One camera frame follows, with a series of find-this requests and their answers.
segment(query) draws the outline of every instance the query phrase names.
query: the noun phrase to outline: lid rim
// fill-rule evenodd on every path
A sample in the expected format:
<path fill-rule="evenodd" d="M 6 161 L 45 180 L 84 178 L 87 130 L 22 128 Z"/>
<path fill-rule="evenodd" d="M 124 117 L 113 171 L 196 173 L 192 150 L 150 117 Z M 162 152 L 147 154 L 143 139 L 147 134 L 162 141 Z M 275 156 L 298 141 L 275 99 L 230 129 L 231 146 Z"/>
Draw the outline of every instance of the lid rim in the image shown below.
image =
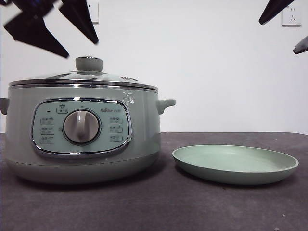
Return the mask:
<path fill-rule="evenodd" d="M 86 80 L 86 79 L 28 79 L 28 80 L 19 80 L 9 83 L 9 87 L 18 86 L 18 85 L 32 85 L 32 84 L 91 84 L 91 85 L 114 85 L 114 86 L 127 86 L 135 88 L 145 88 L 151 90 L 158 90 L 157 87 L 141 84 L 141 83 L 129 83 L 113 80 Z"/>

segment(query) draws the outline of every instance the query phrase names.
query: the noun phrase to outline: wall outlet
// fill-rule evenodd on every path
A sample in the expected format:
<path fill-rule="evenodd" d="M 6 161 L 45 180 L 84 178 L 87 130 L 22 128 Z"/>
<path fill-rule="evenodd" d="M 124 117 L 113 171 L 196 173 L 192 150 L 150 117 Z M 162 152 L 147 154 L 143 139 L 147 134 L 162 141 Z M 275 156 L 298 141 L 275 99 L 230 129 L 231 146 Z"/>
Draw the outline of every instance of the wall outlet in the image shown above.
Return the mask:
<path fill-rule="evenodd" d="M 299 4 L 290 4 L 282 11 L 283 26 L 301 26 L 302 12 Z"/>
<path fill-rule="evenodd" d="M 93 23 L 99 23 L 98 0 L 87 0 L 90 17 Z"/>

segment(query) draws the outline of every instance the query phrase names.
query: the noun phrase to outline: control panel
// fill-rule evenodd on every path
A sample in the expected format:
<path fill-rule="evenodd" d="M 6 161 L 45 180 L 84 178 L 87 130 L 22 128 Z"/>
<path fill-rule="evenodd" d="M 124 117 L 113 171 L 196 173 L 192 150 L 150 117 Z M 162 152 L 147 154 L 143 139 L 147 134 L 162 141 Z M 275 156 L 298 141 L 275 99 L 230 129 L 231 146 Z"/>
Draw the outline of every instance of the control panel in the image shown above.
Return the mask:
<path fill-rule="evenodd" d="M 35 110 L 32 141 L 50 154 L 110 152 L 130 141 L 128 108 L 121 101 L 93 98 L 48 100 Z"/>

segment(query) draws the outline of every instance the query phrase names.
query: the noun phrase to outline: pot body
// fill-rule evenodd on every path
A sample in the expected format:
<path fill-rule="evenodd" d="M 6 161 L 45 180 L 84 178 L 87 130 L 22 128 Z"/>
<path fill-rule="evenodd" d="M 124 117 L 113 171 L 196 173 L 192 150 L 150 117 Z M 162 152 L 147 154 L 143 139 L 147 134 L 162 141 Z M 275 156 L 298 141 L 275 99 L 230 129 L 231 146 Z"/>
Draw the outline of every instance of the pot body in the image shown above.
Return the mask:
<path fill-rule="evenodd" d="M 35 111 L 45 101 L 66 98 L 121 101 L 129 112 L 131 137 L 121 150 L 91 158 L 45 156 L 32 140 Z M 9 88 L 5 158 L 18 176 L 58 184 L 113 180 L 151 165 L 160 151 L 158 94 L 124 87 L 13 86 Z"/>

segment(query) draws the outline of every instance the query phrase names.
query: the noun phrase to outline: green plate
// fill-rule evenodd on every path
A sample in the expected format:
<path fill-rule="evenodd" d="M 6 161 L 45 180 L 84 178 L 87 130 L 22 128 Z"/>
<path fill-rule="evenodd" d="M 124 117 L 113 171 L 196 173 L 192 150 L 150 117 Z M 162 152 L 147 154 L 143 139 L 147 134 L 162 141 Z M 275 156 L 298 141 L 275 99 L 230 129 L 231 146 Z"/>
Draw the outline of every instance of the green plate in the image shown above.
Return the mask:
<path fill-rule="evenodd" d="M 184 171 L 227 184 L 277 182 L 290 176 L 298 166 L 298 160 L 290 155 L 242 146 L 188 146 L 174 150 L 172 155 Z"/>

